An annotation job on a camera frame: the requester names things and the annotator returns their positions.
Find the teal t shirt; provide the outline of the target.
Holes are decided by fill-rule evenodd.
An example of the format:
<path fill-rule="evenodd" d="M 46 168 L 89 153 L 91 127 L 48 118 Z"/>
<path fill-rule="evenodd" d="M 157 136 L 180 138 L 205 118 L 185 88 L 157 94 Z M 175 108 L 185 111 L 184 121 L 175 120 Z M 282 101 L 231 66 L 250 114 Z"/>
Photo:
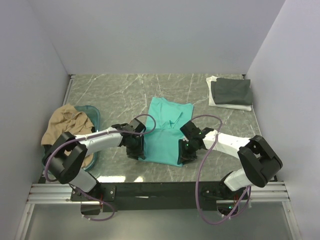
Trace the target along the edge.
<path fill-rule="evenodd" d="M 184 135 L 180 128 L 191 120 L 194 106 L 191 103 L 180 104 L 163 97 L 153 97 L 149 105 L 146 130 L 153 131 L 144 135 L 144 159 L 139 161 L 182 167 L 178 163 L 179 140 Z"/>

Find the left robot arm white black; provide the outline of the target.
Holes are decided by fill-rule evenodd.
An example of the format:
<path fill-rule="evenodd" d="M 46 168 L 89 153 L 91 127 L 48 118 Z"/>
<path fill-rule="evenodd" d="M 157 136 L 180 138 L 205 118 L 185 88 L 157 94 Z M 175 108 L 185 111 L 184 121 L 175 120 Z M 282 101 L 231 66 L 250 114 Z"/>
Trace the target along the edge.
<path fill-rule="evenodd" d="M 128 158 L 143 159 L 145 130 L 145 125 L 134 118 L 130 123 L 114 124 L 87 135 L 64 132 L 46 151 L 42 164 L 59 183 L 81 189 L 88 201 L 94 201 L 100 195 L 100 188 L 98 180 L 82 169 L 85 158 L 107 148 L 124 146 Z"/>

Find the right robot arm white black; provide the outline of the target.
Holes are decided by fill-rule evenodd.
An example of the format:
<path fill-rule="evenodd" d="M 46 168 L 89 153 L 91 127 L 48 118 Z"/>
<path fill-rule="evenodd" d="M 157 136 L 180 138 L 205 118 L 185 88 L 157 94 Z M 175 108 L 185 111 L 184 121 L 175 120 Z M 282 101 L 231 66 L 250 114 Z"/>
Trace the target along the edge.
<path fill-rule="evenodd" d="M 260 135 L 252 138 L 219 133 L 213 128 L 198 128 L 192 121 L 184 124 L 184 135 L 178 141 L 178 163 L 188 164 L 197 158 L 198 150 L 209 150 L 237 158 L 242 168 L 228 173 L 208 193 L 218 199 L 230 200 L 247 186 L 260 188 L 273 179 L 283 163 L 268 142 Z"/>

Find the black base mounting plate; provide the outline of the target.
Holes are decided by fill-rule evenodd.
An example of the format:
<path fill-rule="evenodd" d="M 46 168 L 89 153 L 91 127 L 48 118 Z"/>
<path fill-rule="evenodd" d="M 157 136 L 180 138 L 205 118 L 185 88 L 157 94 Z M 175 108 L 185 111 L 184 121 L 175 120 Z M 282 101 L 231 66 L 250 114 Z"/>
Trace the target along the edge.
<path fill-rule="evenodd" d="M 245 188 L 231 191 L 218 181 L 189 182 L 113 182 L 99 183 L 83 194 L 72 188 L 70 200 L 80 204 L 82 214 L 98 215 L 118 211 L 184 210 L 217 211 L 218 201 L 248 198 Z"/>

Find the folded dark grey t shirt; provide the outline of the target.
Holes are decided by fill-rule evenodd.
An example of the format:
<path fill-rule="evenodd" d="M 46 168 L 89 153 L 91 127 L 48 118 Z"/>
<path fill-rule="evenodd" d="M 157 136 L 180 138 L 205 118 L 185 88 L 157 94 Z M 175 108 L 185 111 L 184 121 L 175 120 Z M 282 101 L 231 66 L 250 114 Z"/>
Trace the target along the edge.
<path fill-rule="evenodd" d="M 217 105 L 253 104 L 250 79 L 217 78 L 209 84 L 213 101 Z"/>

